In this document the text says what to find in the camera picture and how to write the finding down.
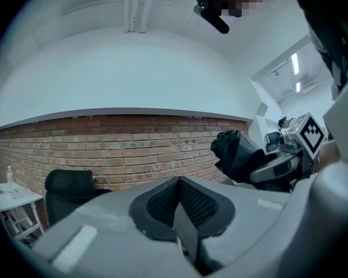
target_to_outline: white table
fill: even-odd
[[[8,212],[8,221],[17,234],[14,238],[22,239],[37,229],[40,229],[41,233],[44,234],[44,229],[41,226],[39,215],[36,212],[36,206],[35,206],[35,202],[37,200],[41,200],[43,196],[37,193],[34,193],[28,189],[24,189],[22,186],[20,186],[17,183],[13,183],[12,188],[10,188],[10,185],[8,183],[3,183],[3,184],[0,184],[0,188],[4,192],[4,193],[0,193],[0,216],[2,221],[4,221],[4,217],[1,212],[3,211]],[[27,195],[18,197],[17,199],[12,199],[11,194],[14,194],[16,192],[17,193],[27,192]],[[31,205],[32,212],[34,213],[34,216],[37,222],[36,224],[32,223],[27,213],[24,211],[23,206],[26,204]],[[17,214],[14,210],[16,208],[21,211],[22,215],[24,215],[23,218],[18,219]],[[28,223],[29,228],[26,230],[22,230],[22,226],[19,225],[19,223],[23,221],[26,221]]]

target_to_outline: plastic bottle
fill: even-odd
[[[14,191],[13,171],[12,171],[12,167],[10,166],[8,166],[8,170],[6,171],[6,182],[9,185],[9,190]]]

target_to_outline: pipe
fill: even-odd
[[[143,8],[142,20],[140,22],[140,32],[146,33],[148,15],[150,14],[150,9],[153,0],[146,0]]]
[[[125,9],[124,9],[124,15],[125,15],[125,33],[129,32],[129,0],[125,0]]]
[[[137,10],[138,10],[138,3],[139,3],[139,0],[133,0],[132,15],[130,17],[130,27],[129,27],[130,32],[134,32],[135,20],[136,20]]]

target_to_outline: white ceiling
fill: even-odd
[[[298,74],[295,75],[291,57],[288,57],[260,80],[260,84],[279,103],[298,94],[298,82],[301,85],[299,94],[305,94],[332,81],[330,71],[312,43],[299,50],[297,54]]]
[[[135,31],[139,30],[145,1],[138,0]],[[134,0],[129,0],[130,10],[133,3]],[[241,18],[224,17],[224,21],[230,26],[230,32],[222,35],[204,19],[194,14],[195,4],[195,0],[153,0],[147,20],[147,30],[167,31],[188,37],[221,52],[236,66],[242,60],[232,61],[231,59],[237,59],[237,56],[243,53],[247,54],[248,42],[253,45],[257,38],[260,44],[260,35],[264,35],[262,33],[264,28],[269,27],[269,30],[272,30],[270,33],[275,34],[273,32],[275,26],[281,29],[287,24],[293,32],[296,26],[292,24],[299,25],[301,21],[305,24],[300,10],[298,11],[301,17],[297,18],[296,10],[299,8],[295,0],[267,0],[254,5],[253,9],[245,12]],[[2,39],[0,85],[16,66],[35,56],[53,42],[99,28],[117,27],[123,31],[124,11],[125,0],[30,0],[19,11]],[[289,15],[294,17],[294,20],[286,23]],[[288,36],[288,30],[284,34],[286,38],[282,40],[285,45],[295,40],[293,36]],[[264,41],[276,40],[278,39],[266,38]],[[280,44],[279,48],[283,49],[284,45]],[[248,56],[247,61],[256,60],[251,52],[249,55],[251,56]],[[258,64],[252,65],[253,69],[272,60],[268,58],[268,55],[262,56],[263,59],[259,59]]]

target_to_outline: curved ceiling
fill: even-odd
[[[291,57],[272,68],[260,84],[277,102],[281,103],[297,94],[296,84],[300,82],[300,94],[306,94],[316,87],[331,85],[333,79],[329,69],[312,43],[297,52],[299,73],[295,75]]]
[[[123,32],[125,14],[128,15],[129,23],[135,22],[134,30],[139,31],[146,0],[128,0],[128,9],[125,2],[30,0],[19,11],[2,39],[0,79],[6,79],[12,69],[41,49],[68,36],[107,27],[121,28]],[[224,17],[230,26],[227,35],[220,34],[194,14],[195,4],[195,0],[153,0],[149,7],[147,31],[167,31],[207,45],[221,52],[232,65],[248,67],[245,73],[247,77],[307,33],[304,17],[295,0],[266,0],[244,12],[241,18]],[[280,43],[280,36],[276,34],[284,28],[288,40],[282,39]],[[263,44],[272,45],[271,54],[266,54],[267,47],[263,47]]]

